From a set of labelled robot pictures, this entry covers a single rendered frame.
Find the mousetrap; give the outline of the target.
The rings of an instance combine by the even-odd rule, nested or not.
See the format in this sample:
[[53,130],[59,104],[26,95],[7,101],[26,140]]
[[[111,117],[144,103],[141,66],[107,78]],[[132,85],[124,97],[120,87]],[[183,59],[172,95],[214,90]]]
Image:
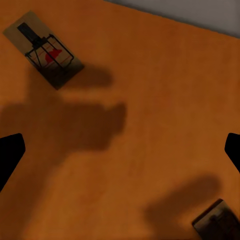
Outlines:
[[2,33],[57,91],[85,68],[32,10]]
[[202,240],[240,240],[240,221],[220,199],[192,223]]

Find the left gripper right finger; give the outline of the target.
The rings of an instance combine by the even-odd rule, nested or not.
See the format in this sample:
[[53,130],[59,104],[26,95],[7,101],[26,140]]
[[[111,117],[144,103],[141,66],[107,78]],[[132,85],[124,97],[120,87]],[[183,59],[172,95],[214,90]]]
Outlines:
[[224,150],[240,172],[240,134],[229,133]]

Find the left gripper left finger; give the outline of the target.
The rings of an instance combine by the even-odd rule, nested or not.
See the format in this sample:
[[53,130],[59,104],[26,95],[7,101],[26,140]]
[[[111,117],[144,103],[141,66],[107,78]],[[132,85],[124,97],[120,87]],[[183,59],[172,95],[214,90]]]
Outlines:
[[0,192],[25,152],[25,142],[21,133],[0,138]]

